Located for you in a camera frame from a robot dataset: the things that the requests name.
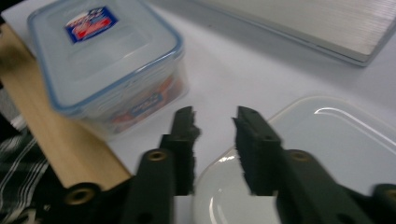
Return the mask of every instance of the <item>laptop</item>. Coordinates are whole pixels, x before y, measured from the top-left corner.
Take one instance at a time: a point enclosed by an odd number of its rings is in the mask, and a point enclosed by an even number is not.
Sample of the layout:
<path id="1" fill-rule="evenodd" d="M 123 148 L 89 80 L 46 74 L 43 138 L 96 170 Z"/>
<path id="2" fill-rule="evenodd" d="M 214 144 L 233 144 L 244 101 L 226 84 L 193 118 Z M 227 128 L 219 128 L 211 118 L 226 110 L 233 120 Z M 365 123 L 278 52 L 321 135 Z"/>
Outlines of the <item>laptop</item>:
<path id="1" fill-rule="evenodd" d="M 366 66 L 395 30 L 396 0 L 196 0 Z"/>

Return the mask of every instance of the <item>white table surface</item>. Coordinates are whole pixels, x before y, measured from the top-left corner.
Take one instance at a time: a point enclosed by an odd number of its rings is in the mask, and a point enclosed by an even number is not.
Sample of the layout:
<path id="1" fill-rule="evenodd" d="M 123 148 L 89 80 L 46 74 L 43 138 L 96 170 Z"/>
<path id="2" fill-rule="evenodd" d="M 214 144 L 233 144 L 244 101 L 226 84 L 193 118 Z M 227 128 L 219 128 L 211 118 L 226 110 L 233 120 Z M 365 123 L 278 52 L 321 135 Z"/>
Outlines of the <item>white table surface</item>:
<path id="1" fill-rule="evenodd" d="M 396 127 L 396 35 L 367 67 L 302 46 L 192 1 L 149 0 L 184 37 L 190 91 L 108 144 L 133 173 L 140 155 L 158 146 L 173 114 L 192 105 L 202 135 L 195 144 L 197 176 L 233 145 L 238 105 L 269 119 L 312 95 L 347 100 Z M 177 223 L 192 223 L 191 197 L 177 197 Z"/>

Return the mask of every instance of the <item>clear plastic tray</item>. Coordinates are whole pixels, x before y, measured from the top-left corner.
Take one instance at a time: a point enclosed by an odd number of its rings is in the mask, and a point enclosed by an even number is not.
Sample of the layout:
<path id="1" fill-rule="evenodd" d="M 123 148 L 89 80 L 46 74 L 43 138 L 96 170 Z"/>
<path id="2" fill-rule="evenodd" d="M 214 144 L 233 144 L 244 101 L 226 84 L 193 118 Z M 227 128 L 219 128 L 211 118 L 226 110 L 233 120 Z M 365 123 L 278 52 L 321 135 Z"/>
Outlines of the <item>clear plastic tray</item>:
<path id="1" fill-rule="evenodd" d="M 316 156 L 335 180 L 363 194 L 396 183 L 396 132 L 344 101 L 310 97 L 270 120 L 285 149 Z M 231 148 L 199 178 L 193 198 L 196 224 L 280 223 L 274 197 L 251 196 Z"/>

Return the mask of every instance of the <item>wooden board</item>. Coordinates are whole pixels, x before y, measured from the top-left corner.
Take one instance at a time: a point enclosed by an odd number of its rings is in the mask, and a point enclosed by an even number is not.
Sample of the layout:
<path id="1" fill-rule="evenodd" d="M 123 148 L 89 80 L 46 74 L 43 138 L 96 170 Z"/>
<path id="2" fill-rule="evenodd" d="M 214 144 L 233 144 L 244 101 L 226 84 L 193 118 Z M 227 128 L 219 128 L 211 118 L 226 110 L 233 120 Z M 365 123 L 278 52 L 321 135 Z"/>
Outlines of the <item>wooden board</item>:
<path id="1" fill-rule="evenodd" d="M 105 142 L 52 110 L 35 58 L 6 24 L 1 30 L 0 80 L 63 185 L 111 189 L 129 178 Z"/>

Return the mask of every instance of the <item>black and white checkered fabric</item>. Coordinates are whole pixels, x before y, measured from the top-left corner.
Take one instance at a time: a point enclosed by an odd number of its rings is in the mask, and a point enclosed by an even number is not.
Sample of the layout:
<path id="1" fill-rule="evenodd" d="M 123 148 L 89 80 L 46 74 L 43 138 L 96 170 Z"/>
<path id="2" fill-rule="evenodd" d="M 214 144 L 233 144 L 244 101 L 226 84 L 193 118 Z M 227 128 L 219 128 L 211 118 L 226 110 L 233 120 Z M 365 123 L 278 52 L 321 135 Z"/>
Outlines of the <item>black and white checkered fabric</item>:
<path id="1" fill-rule="evenodd" d="M 49 167 L 36 140 L 28 132 L 0 145 L 0 223 L 28 207 L 35 187 Z"/>

